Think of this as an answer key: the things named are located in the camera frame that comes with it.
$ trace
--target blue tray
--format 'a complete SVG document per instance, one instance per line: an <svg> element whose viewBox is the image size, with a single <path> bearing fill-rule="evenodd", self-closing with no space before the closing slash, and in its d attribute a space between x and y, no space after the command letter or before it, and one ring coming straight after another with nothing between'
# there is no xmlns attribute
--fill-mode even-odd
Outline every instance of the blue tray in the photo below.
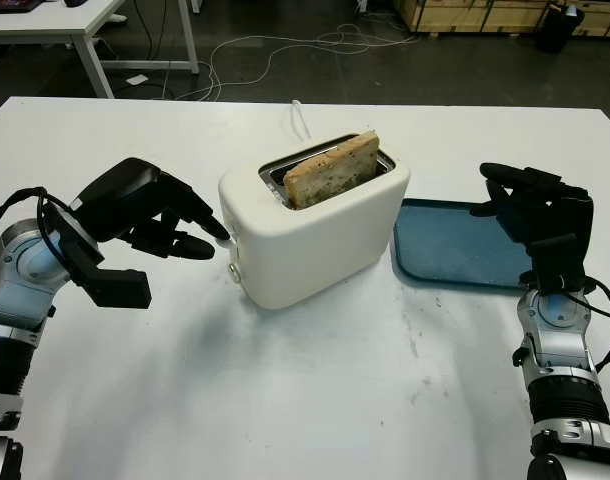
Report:
<svg viewBox="0 0 610 480"><path fill-rule="evenodd" d="M525 247L494 217L469 214L473 203L406 198L394 225L396 259L416 280L521 288L531 269Z"/></svg>

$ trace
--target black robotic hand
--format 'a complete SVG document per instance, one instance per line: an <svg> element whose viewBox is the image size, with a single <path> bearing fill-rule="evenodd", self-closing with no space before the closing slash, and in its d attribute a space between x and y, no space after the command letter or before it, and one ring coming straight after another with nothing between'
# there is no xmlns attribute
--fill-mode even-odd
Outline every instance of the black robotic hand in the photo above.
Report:
<svg viewBox="0 0 610 480"><path fill-rule="evenodd" d="M509 237L526 246L532 270L521 282L544 295L583 290L594 214L587 191L534 168L483 163L480 171L491 200L473 207L471 214L496 216Z"/></svg>
<svg viewBox="0 0 610 480"><path fill-rule="evenodd" d="M60 248L44 240L96 305L147 308L151 295L145 273L98 269L103 257L95 242L119 238L162 258L205 260L214 256L214 247L176 227L180 220L196 222L215 238L229 239L212 213L189 185L144 160L128 158L94 180L68 209L46 205L45 220L59 232Z"/></svg>

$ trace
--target floor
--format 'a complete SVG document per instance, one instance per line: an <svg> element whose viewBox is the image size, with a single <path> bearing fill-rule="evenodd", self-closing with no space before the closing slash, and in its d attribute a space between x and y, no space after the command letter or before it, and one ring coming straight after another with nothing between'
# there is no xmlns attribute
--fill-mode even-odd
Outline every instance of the floor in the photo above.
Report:
<svg viewBox="0 0 610 480"><path fill-rule="evenodd" d="M144 58L148 52L134 1L127 0L119 11L128 16L127 25L107 26L101 32L121 58ZM137 1L156 50L165 0ZM182 59L177 4L167 3L159 57ZM371 0L370 10L379 15L361 16L353 0L205 0L192 23L202 60L209 60L217 45L233 38L312 39L345 23L355 24L364 34L405 39L409 33L401 28L400 19L390 15L389 4ZM355 28L343 27L346 32ZM235 42L218 50L214 66L222 82L251 81L264 71L271 52L285 45L262 38ZM205 89L206 72L204 68L198 77L170 72L165 98ZM161 98L166 71L147 73L149 80L138 87L125 82L133 74L110 74L117 97ZM205 93L185 99L196 100ZM10 95L94 96L75 52L62 45L10 48L0 58L0 105ZM610 117L610 39L572 39L559 55L536 50L531 37L502 35L420 37L415 43L356 55L290 48L273 56L262 81L223 87L219 99L289 102L295 98L303 103L589 107Z"/></svg>

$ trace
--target table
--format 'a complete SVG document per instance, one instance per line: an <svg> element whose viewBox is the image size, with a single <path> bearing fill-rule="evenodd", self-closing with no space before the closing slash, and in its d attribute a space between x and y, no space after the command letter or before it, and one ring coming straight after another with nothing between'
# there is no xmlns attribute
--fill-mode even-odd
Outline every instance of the table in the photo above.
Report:
<svg viewBox="0 0 610 480"><path fill-rule="evenodd" d="M291 108L11 98L0 109L0 203L39 184L72 199L138 156L218 209L226 169L303 146ZM376 129L410 166L408 196L484 200L482 161L532 165L588 188L596 215L585 265L610 286L610 121L602 112L302 109L321 139ZM17 208L1 227L33 213L33 204ZM101 250L106 268L148 273L152 305L104 310L73 285L59 293L14 432L27 478L525 478L531 417L510 360L522 338L516 297L403 282L387 252L272 312L229 279L222 248L209 262L149 257L118 241ZM607 307L599 294L590 300ZM610 320L593 319L588 343L602 357ZM601 379L610 407L610 366Z"/></svg>
<svg viewBox="0 0 610 480"><path fill-rule="evenodd" d="M124 0L90 0L79 7L67 8L63 0L58 0L44 2L28 13L0 14L0 44L73 43L94 87L94 92L102 98L114 98L103 68L169 68L199 73L187 0L178 0L178 6L188 61L100 61L92 38L123 2Z"/></svg>

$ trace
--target toaster slot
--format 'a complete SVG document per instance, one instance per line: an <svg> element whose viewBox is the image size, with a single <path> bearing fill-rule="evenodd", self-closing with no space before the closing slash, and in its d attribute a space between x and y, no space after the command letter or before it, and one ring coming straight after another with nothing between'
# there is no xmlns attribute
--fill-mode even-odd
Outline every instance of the toaster slot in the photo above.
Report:
<svg viewBox="0 0 610 480"><path fill-rule="evenodd" d="M285 191L285 185L283 184L283 177L285 174L305 160L312 158L321 153L327 152L332 148L335 148L338 144L343 143L350 138L357 136L357 134L345 135L343 137L337 138L330 142L323 143L321 145L317 145L315 147L309 148L302 152L295 153L294 155L290 155L289 157L282 158L280 160L276 160L275 162L268 163L263 165L259 170L258 174L267 185L274 195L288 208L292 208L289 202L289 197L287 196L287 192ZM396 167L394 161L388 157L382 150L378 150L377 153L377 167L376 167L376 177L383 175Z"/></svg>

